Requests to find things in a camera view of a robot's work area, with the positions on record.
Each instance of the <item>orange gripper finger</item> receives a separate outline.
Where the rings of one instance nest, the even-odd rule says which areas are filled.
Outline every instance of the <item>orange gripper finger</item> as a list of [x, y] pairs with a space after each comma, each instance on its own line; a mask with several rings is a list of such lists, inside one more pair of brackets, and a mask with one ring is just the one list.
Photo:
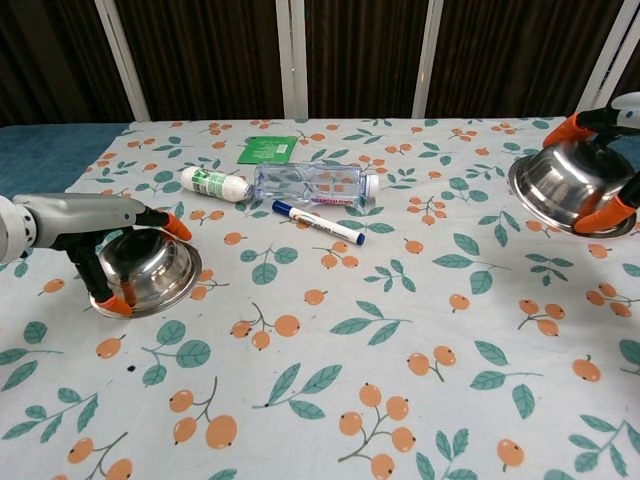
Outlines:
[[98, 303], [98, 306], [105, 310], [109, 310], [110, 312], [122, 315], [123, 317], [128, 317], [133, 313], [133, 308], [131, 308], [127, 302], [115, 295], [106, 302]]
[[180, 240], [191, 240], [192, 235], [187, 226], [182, 223], [174, 214], [169, 213], [168, 215], [169, 223], [167, 223], [163, 228], [167, 232], [174, 234]]
[[578, 233], [594, 233], [607, 230], [633, 215], [635, 211], [635, 208], [625, 205], [616, 196], [597, 212], [578, 220], [573, 229]]
[[591, 135], [595, 135], [595, 132], [582, 128], [577, 123], [578, 114], [574, 113], [564, 122], [558, 125], [553, 132], [547, 135], [547, 138], [542, 142], [543, 147], [548, 147], [554, 143], [561, 142], [563, 140], [578, 141], [589, 138]]

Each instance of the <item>white bottle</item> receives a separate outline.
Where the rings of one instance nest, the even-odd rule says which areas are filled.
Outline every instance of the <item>white bottle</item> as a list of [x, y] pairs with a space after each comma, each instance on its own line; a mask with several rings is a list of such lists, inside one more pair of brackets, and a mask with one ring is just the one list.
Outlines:
[[241, 202], [253, 195], [253, 185], [248, 184], [243, 178], [198, 167], [185, 168], [180, 183], [183, 188], [192, 192], [228, 202]]

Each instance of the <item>tablecloth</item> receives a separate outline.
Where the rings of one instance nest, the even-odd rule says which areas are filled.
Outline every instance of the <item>tablecloth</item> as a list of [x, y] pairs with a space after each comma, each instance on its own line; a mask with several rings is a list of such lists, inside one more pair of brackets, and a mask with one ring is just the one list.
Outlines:
[[[122, 321], [64, 253], [1, 267], [2, 478], [640, 478], [640, 230], [561, 233], [506, 180], [560, 120], [131, 124], [69, 191], [173, 212], [205, 270]], [[256, 135], [380, 175], [308, 207], [363, 246], [180, 188], [251, 179]]]

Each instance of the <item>robotic arm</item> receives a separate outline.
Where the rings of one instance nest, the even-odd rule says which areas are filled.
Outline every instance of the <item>robotic arm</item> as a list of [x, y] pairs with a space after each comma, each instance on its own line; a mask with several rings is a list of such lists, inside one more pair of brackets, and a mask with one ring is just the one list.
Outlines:
[[16, 260], [29, 247], [66, 251], [96, 303], [129, 316], [132, 308], [109, 288], [95, 248], [110, 232], [134, 225], [161, 227], [181, 240], [191, 240], [189, 229], [174, 215], [130, 198], [17, 195], [12, 203], [0, 196], [0, 263]]

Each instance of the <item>bottle label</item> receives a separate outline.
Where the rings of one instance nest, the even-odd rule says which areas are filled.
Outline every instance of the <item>bottle label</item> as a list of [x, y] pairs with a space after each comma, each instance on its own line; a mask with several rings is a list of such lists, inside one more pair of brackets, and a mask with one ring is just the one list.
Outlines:
[[194, 191], [198, 193], [222, 198], [222, 184], [227, 176], [228, 175], [224, 173], [200, 169], [191, 177], [191, 184], [193, 185]]
[[356, 202], [341, 198], [311, 198], [314, 203], [324, 203], [326, 205], [354, 205]]

